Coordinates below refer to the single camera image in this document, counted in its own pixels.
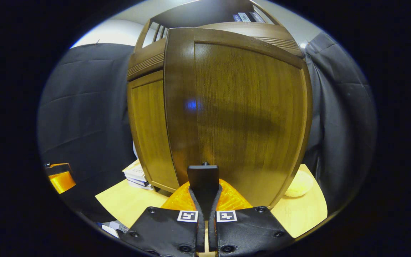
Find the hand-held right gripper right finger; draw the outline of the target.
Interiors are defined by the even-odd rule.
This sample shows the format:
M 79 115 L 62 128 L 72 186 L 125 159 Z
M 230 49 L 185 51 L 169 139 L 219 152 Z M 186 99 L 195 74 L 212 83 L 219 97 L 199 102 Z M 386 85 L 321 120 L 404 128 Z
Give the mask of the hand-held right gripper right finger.
M 209 249 L 217 257 L 268 257 L 295 242 L 267 206 L 252 206 L 223 179 L 208 229 Z

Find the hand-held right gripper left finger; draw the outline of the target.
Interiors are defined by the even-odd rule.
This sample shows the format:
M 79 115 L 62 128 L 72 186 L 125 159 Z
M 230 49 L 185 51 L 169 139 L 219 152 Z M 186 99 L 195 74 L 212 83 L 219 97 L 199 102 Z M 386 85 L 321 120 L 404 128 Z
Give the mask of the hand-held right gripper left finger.
M 161 207 L 145 208 L 122 241 L 157 257 L 197 257 L 204 252 L 204 214 L 189 186 L 183 184 Z

